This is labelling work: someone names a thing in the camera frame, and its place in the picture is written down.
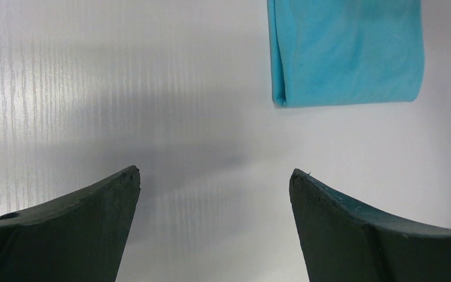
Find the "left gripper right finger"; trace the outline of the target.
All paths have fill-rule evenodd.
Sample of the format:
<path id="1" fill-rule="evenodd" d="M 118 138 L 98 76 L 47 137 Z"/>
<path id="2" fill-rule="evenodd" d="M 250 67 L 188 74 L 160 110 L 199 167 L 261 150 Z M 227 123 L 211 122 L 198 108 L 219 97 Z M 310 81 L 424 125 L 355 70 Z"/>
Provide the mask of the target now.
<path id="1" fill-rule="evenodd" d="M 379 210 L 299 169 L 289 193 L 311 281 L 451 281 L 451 229 Z"/>

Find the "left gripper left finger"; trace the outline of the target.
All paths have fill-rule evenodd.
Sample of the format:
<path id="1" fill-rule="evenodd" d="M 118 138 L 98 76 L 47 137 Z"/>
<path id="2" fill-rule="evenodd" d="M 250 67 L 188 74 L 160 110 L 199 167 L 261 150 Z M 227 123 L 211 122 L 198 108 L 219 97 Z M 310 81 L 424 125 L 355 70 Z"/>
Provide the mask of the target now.
<path id="1" fill-rule="evenodd" d="M 139 170 L 129 166 L 1 215 L 0 281 L 115 281 L 139 195 Z"/>

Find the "teal t shirt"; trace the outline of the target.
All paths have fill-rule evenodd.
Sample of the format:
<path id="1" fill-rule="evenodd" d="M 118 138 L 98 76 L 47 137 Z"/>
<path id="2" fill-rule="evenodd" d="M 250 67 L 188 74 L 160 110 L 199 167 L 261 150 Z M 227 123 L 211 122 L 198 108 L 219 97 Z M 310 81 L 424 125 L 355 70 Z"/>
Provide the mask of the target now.
<path id="1" fill-rule="evenodd" d="M 267 11 L 277 106 L 417 98 L 425 68 L 420 1 L 268 1 Z"/>

